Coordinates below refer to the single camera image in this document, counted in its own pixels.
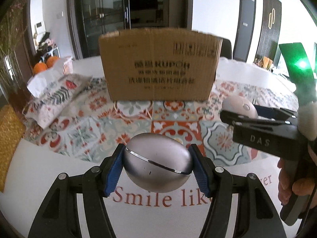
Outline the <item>person's right hand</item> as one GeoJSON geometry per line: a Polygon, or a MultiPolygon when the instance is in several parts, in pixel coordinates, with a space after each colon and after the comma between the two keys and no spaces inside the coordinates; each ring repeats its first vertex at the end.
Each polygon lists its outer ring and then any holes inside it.
{"type": "Polygon", "coordinates": [[[278,199],[281,205],[288,204],[291,195],[298,196],[311,195],[316,184],[316,166],[308,166],[304,170],[304,177],[291,182],[289,174],[285,170],[285,160],[280,158],[277,164],[280,169],[278,183],[278,199]]]}

